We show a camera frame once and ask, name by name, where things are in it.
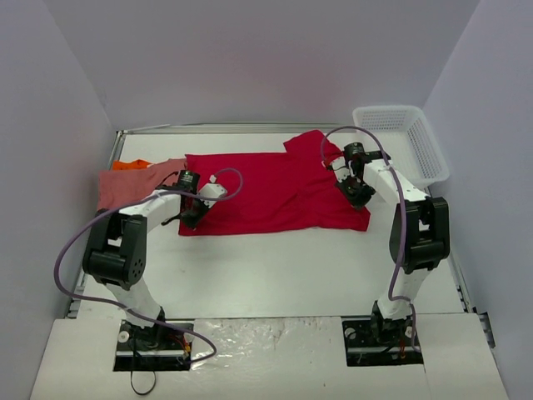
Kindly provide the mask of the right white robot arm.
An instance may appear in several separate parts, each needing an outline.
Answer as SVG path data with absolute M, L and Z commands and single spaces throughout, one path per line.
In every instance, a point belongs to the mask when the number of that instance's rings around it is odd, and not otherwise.
M 356 210 L 375 194 L 395 208 L 389 252 L 395 263 L 386 292 L 373 304 L 369 332 L 380 344 L 416 340 L 413 300 L 422 283 L 450 253 L 449 206 L 431 197 L 392 165 L 383 151 L 368 152 L 360 142 L 346 145 L 326 167 L 336 187 Z

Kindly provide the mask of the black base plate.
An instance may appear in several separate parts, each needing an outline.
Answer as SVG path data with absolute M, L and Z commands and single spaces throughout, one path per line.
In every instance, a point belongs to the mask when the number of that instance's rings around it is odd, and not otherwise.
M 168 327 L 134 327 L 121 320 L 114 372 L 181 372 L 191 368 L 192 336 Z
M 396 330 L 385 339 L 378 339 L 369 317 L 341 320 L 346 365 L 350 368 L 397 367 L 422 365 L 424 358 L 419 340 L 412 342 L 411 328 Z

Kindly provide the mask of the red t-shirt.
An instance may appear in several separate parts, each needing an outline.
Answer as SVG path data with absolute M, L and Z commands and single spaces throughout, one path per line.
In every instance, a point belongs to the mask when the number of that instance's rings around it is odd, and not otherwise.
M 284 152 L 250 152 L 186 156 L 187 166 L 205 184 L 217 181 L 234 194 L 219 202 L 194 229 L 181 225 L 183 237 L 278 233 L 305 228 L 365 232 L 370 212 L 354 209 L 336 187 L 333 172 L 321 158 L 340 149 L 319 130 L 304 132 L 284 143 Z

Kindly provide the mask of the pink folded t-shirt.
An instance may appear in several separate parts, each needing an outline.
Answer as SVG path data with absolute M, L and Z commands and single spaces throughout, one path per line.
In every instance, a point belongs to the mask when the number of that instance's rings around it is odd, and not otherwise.
M 101 171 L 98 178 L 97 210 L 142 200 L 157 186 L 169 184 L 172 173 L 179 173 L 186 166 L 185 158 L 171 158 L 164 162 L 152 162 L 146 169 Z

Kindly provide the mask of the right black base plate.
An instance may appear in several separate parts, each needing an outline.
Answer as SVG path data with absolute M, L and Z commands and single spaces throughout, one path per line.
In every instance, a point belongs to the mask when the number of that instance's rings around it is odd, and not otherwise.
M 350 368 L 397 367 L 422 365 L 424 358 L 419 340 L 412 342 L 411 328 L 396 330 L 385 339 L 378 339 L 369 317 L 341 320 L 346 365 Z

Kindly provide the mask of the white plastic basket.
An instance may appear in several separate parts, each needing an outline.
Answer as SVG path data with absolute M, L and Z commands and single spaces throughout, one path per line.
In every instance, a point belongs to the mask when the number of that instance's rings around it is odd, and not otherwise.
M 373 133 L 397 169 L 420 189 L 446 181 L 449 168 L 422 110 L 415 106 L 358 107 L 353 122 Z

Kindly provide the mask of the orange folded t-shirt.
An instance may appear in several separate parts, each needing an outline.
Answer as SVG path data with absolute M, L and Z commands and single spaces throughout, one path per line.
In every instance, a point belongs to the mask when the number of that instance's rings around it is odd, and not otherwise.
M 116 160 L 112 163 L 113 171 L 126 171 L 126 170 L 140 170 L 149 168 L 152 165 L 151 162 L 148 162 L 143 159 L 137 159 L 131 162 L 124 162 Z

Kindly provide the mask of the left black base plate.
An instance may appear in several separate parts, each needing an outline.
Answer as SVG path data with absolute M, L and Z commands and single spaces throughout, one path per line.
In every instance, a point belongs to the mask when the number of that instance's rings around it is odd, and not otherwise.
M 192 336 L 168 327 L 134 327 L 121 320 L 114 372 L 181 372 L 191 368 Z

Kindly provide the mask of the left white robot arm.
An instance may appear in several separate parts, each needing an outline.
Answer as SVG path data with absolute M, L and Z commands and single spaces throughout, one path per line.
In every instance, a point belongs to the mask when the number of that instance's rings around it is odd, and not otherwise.
M 82 260 L 83 271 L 126 307 L 122 334 L 129 346 L 155 349 L 172 342 L 165 312 L 143 278 L 148 233 L 176 220 L 195 229 L 216 200 L 227 194 L 214 176 L 199 187 L 198 173 L 182 170 L 176 175 L 174 183 L 156 186 L 141 204 L 100 219 L 91 229 Z

